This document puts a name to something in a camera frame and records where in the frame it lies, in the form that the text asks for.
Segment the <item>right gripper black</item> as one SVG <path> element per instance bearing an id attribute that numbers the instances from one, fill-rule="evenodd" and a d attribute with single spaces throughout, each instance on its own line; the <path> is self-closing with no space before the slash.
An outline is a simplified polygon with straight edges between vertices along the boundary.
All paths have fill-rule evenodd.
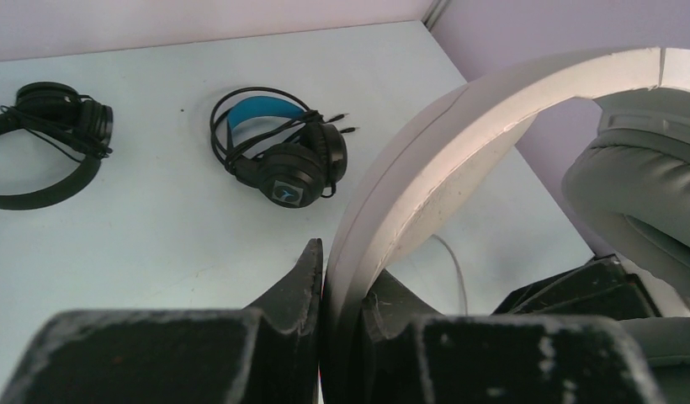
<path id="1" fill-rule="evenodd" d="M 609 256 L 511 292 L 495 315 L 605 316 L 614 320 L 659 317 L 641 278 Z"/>

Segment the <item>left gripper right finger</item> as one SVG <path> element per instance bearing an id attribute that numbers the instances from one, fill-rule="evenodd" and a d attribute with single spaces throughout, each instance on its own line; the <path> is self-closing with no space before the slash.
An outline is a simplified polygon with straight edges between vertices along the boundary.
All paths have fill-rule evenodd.
<path id="1" fill-rule="evenodd" d="M 391 274 L 361 305 L 367 403 L 662 403 L 640 347 L 600 316 L 444 316 Z"/>

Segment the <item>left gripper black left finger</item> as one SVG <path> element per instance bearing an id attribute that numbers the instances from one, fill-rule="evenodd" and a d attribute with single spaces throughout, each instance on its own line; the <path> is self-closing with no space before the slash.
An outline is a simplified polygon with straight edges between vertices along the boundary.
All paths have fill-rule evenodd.
<path id="1" fill-rule="evenodd" d="M 240 310 L 63 311 L 2 403 L 314 403 L 323 246 Z"/>

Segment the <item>white gaming headphones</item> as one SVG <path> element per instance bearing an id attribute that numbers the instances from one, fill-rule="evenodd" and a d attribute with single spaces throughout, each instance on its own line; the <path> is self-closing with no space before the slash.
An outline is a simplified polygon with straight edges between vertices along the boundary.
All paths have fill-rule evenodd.
<path id="1" fill-rule="evenodd" d="M 690 50 L 613 47 L 543 56 L 429 104 L 382 150 L 353 191 L 328 258 L 321 385 L 346 403 L 358 311 L 382 269 L 420 246 L 477 189 L 537 115 L 572 98 L 633 90 L 690 93 Z"/>

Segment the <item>large black blue headphones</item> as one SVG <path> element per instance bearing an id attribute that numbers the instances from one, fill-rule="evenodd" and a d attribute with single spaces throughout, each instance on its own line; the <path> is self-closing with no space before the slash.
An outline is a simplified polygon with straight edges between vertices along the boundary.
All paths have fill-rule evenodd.
<path id="1" fill-rule="evenodd" d="M 344 119 L 329 120 L 284 90 L 251 86 L 220 98 L 210 111 L 212 152 L 239 183 L 259 190 L 276 205 L 304 208 L 330 199 L 348 169 L 345 136 L 356 131 L 336 127 Z M 234 142 L 236 128 L 249 120 L 282 118 L 272 130 Z"/>

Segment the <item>small black headphones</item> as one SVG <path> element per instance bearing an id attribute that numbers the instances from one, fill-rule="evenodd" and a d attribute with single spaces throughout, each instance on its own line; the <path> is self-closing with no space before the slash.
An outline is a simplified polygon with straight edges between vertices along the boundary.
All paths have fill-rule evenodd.
<path id="1" fill-rule="evenodd" d="M 0 106 L 0 136 L 24 130 L 54 147 L 77 167 L 61 181 L 25 194 L 0 194 L 0 210 L 37 210 L 85 189 L 113 149 L 114 110 L 59 82 L 23 85 L 14 104 Z"/>

